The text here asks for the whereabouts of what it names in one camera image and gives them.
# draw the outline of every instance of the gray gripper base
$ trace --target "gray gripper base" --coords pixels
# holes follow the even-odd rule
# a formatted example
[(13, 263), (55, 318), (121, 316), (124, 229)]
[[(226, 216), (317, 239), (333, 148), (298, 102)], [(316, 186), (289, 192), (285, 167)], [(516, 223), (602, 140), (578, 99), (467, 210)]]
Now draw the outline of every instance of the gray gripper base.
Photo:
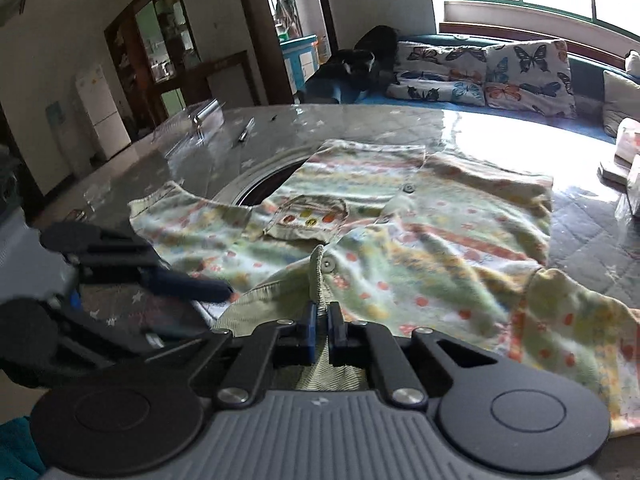
[[(57, 469), (44, 480), (78, 478)], [(178, 458), (136, 480), (490, 480), (417, 412), (375, 392), (268, 392), (247, 410), (221, 412)], [(537, 479), (597, 480), (591, 469)]]

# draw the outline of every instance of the pillow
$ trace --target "pillow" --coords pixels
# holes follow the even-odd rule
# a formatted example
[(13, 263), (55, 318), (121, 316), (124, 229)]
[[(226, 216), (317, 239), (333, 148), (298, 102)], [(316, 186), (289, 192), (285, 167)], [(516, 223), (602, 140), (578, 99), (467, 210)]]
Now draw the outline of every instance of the pillow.
[(632, 50), (625, 59), (625, 72), (634, 77), (640, 77), (640, 54)]
[(427, 72), (452, 81), (481, 85), (486, 73), (486, 53), (479, 46), (434, 46), (398, 42), (397, 71)]
[(484, 106), (484, 93), (480, 85), (469, 81), (438, 81), (433, 80), (435, 77), (433, 74), (426, 74), (425, 77), (414, 76), (416, 74), (415, 72), (398, 74), (396, 82), (386, 89), (386, 95), (394, 99), (423, 102), (446, 101)]
[(566, 42), (522, 41), (488, 46), (486, 62), (484, 91), (491, 108), (575, 118)]
[(640, 121), (640, 85), (605, 70), (602, 123), (606, 134), (615, 139), (620, 123), (627, 117)]

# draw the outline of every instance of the green window frame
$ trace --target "green window frame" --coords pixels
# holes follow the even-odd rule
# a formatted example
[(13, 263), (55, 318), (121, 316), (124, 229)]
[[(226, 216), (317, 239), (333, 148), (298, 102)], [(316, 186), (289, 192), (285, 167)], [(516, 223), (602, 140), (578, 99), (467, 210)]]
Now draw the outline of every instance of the green window frame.
[(488, 2), (492, 4), (509, 4), (509, 5), (515, 5), (520, 7), (529, 7), (530, 9), (546, 10), (547, 12), (559, 14), (560, 16), (567, 16), (569, 18), (580, 20), (582, 22), (593, 23), (594, 25), (599, 25), (600, 27), (608, 28), (613, 32), (622, 34), (623, 36), (631, 38), (632, 40), (640, 41), (640, 36), (632, 33), (630, 30), (617, 27), (612, 23), (604, 22), (603, 20), (599, 20), (596, 14), (596, 0), (591, 0), (591, 17), (575, 14), (574, 12), (568, 12), (567, 10), (556, 9), (555, 7), (547, 7), (539, 4), (530, 4), (529, 2), (525, 2), (524, 0), (466, 0), (466, 1)]

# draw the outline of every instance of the butterfly cushion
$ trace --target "butterfly cushion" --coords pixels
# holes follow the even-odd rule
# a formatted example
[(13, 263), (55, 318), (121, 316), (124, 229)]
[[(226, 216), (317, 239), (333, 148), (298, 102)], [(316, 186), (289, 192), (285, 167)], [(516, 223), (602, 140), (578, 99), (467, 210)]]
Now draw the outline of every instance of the butterfly cushion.
[(446, 101), (467, 105), (484, 106), (482, 87), (469, 81), (435, 80), (435, 75), (404, 78), (399, 73), (396, 82), (386, 89), (386, 95), (394, 99), (411, 99), (423, 102)]
[(427, 72), (450, 81), (482, 85), (486, 74), (486, 53), (478, 46), (434, 46), (399, 41), (396, 71)]
[(486, 49), (484, 93), (491, 108), (575, 118), (574, 90), (562, 40), (523, 41)]

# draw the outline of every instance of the sofa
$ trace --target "sofa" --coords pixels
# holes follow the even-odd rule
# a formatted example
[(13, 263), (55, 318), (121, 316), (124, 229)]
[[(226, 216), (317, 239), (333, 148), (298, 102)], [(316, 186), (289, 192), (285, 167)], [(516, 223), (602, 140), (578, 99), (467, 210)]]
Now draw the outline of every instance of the sofa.
[[(512, 43), (508, 40), (492, 40), (453, 34), (427, 34), (420, 36), (404, 36), (402, 42), (423, 43), (433, 46), (475, 46), (479, 48)], [(425, 100), (400, 100), (386, 95), (384, 89), (360, 92), (353, 88), (348, 80), (334, 78), (310, 78), (304, 91), (305, 102), (333, 102), (336, 104), (391, 104), (414, 107), (439, 108), (481, 114), (491, 114), (532, 121), (569, 130), (581, 135), (615, 143), (615, 139), (607, 135), (602, 122), (602, 107), (605, 102), (604, 71), (613, 72), (621, 77), (638, 82), (638, 79), (627, 75), (622, 70), (605, 65), (581, 56), (568, 54), (571, 69), (573, 94), (575, 97), (575, 119), (545, 117), (535, 112), (522, 110), (504, 110), (488, 106), (471, 106), (455, 102), (428, 102)]]

